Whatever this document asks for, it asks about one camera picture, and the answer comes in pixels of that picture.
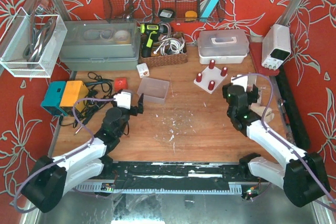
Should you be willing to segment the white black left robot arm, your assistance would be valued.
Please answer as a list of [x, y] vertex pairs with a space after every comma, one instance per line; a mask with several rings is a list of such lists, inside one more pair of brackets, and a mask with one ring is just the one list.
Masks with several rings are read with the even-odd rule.
[[55, 208], [62, 197], [85, 180], [100, 175], [107, 155], [119, 144], [129, 119], [144, 111], [144, 95], [132, 106], [132, 93], [119, 91], [109, 102], [100, 129], [91, 134], [88, 142], [74, 150], [53, 158], [39, 158], [18, 193], [25, 196], [41, 212]]

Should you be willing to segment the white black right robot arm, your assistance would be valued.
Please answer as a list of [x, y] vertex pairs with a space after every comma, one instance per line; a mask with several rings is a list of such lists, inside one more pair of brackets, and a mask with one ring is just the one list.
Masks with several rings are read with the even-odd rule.
[[239, 160], [243, 177], [259, 177], [282, 189], [297, 207], [330, 193], [330, 184], [322, 157], [289, 143], [269, 127], [261, 116], [249, 108], [252, 92], [229, 83], [222, 87], [228, 103], [227, 116], [233, 127], [263, 147], [276, 162], [270, 162], [257, 153]]

